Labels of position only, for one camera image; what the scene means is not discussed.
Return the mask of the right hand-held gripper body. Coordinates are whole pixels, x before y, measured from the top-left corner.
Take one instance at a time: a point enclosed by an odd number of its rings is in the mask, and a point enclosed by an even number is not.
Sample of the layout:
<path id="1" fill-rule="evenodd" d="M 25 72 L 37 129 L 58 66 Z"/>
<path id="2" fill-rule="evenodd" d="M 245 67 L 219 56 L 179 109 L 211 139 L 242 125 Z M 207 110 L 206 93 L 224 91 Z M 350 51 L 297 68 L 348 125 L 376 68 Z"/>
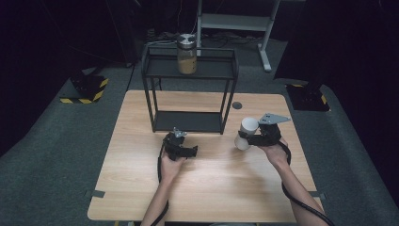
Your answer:
<path id="1" fill-rule="evenodd" d="M 290 118 L 272 113 L 265 113 L 259 120 L 261 139 L 259 146 L 276 145 L 281 139 L 279 123 L 287 122 Z"/>

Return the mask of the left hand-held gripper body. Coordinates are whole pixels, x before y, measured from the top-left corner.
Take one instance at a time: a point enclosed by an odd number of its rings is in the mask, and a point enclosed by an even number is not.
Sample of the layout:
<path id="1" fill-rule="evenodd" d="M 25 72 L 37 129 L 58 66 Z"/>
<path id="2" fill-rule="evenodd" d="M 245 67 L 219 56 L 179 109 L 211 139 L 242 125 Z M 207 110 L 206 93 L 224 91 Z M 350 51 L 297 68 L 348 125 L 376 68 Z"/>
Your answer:
<path id="1" fill-rule="evenodd" d="M 180 157 L 187 157 L 187 152 L 183 147 L 184 137 L 187 135 L 185 131 L 181 131 L 176 127 L 169 132 L 163 139 L 163 149 L 167 152 L 168 157 L 172 161 L 176 161 Z"/>

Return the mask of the white cylindrical container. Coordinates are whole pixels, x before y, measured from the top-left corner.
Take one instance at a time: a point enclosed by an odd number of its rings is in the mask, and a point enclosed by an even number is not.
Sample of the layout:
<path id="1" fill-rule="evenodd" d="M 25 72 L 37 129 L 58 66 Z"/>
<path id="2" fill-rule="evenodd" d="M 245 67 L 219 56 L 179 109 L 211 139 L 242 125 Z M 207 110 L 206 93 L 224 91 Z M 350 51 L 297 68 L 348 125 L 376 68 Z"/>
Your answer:
<path id="1" fill-rule="evenodd" d="M 234 140 L 235 147 L 241 151 L 245 151 L 250 148 L 247 140 L 240 137 L 240 133 L 244 132 L 248 135 L 254 135 L 259 127 L 258 120 L 251 117 L 243 118 L 240 125 L 240 130 Z"/>

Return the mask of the black metal shelf rack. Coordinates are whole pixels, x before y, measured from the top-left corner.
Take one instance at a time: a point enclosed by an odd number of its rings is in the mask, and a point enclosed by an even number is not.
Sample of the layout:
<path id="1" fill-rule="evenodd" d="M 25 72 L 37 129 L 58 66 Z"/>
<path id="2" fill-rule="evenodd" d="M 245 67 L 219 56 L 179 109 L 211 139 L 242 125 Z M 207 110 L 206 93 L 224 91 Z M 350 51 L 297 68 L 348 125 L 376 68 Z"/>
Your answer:
<path id="1" fill-rule="evenodd" d="M 177 49 L 148 46 L 141 61 L 141 77 L 152 130 L 179 128 L 188 132 L 223 133 L 238 80 L 239 65 L 233 49 L 200 48 L 197 71 L 185 75 L 178 71 Z M 184 80 L 200 86 L 222 82 L 220 92 L 163 91 L 163 82 Z"/>

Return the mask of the glass jar with silver lid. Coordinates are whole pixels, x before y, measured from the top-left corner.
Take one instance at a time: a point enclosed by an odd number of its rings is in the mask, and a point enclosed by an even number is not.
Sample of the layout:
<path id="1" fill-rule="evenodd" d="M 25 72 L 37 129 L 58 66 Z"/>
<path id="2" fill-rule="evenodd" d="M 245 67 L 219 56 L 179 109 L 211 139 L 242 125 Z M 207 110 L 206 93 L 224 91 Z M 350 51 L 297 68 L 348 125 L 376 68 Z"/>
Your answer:
<path id="1" fill-rule="evenodd" d="M 193 34 L 181 34 L 177 38 L 178 70 L 182 74 L 192 74 L 197 69 L 197 43 Z"/>

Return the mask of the person's right hand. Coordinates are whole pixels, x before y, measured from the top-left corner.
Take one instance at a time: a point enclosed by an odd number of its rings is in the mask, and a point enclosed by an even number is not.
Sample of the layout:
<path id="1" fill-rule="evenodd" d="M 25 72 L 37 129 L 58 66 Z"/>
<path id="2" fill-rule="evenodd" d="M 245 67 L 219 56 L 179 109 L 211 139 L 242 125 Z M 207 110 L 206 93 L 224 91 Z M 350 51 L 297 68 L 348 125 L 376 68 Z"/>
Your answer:
<path id="1" fill-rule="evenodd" d="M 260 146 L 260 149 L 264 151 L 267 159 L 276 170 L 283 169 L 288 166 L 287 153 L 279 144 L 273 146 Z"/>

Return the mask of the person's left hand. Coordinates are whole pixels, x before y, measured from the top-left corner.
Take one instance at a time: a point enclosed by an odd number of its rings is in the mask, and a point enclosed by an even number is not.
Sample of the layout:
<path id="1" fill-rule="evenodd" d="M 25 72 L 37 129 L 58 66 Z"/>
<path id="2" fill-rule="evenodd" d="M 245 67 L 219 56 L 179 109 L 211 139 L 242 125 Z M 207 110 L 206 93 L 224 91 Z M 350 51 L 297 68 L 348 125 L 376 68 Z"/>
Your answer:
<path id="1" fill-rule="evenodd" d="M 168 156 L 163 156 L 161 159 L 161 182 L 171 183 L 178 176 L 182 165 L 186 161 L 185 158 L 179 158 L 176 161 L 171 160 Z"/>

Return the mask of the black base with yellow stripes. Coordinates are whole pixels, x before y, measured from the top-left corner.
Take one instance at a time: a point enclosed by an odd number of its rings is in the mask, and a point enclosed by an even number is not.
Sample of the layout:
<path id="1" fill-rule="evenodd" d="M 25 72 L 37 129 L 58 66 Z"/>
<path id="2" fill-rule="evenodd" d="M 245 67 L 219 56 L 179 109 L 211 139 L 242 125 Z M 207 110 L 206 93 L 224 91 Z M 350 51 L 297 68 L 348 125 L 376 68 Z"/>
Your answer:
<path id="1" fill-rule="evenodd" d="M 286 85 L 294 110 L 328 112 L 330 107 L 320 88 L 321 84 L 314 82 L 306 85 Z"/>
<path id="2" fill-rule="evenodd" d="M 83 73 L 69 78 L 61 90 L 59 101 L 63 104 L 93 104 L 104 94 L 109 79 L 101 75 Z"/>

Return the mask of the white metal stand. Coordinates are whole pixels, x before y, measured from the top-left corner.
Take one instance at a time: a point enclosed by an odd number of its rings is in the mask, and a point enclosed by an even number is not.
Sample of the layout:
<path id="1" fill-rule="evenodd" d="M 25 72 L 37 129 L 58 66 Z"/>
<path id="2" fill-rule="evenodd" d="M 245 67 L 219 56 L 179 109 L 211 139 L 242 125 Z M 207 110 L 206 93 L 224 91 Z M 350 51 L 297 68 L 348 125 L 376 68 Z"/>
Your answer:
<path id="1" fill-rule="evenodd" d="M 271 0 L 272 8 L 268 17 L 203 13 L 202 2 L 203 0 L 198 1 L 196 34 L 197 48 L 199 49 L 201 47 L 201 33 L 203 28 L 263 31 L 263 41 L 258 44 L 258 52 L 262 60 L 263 69 L 267 73 L 270 73 L 272 71 L 272 67 L 266 53 L 266 47 L 272 32 L 272 28 L 277 16 L 281 0 Z"/>

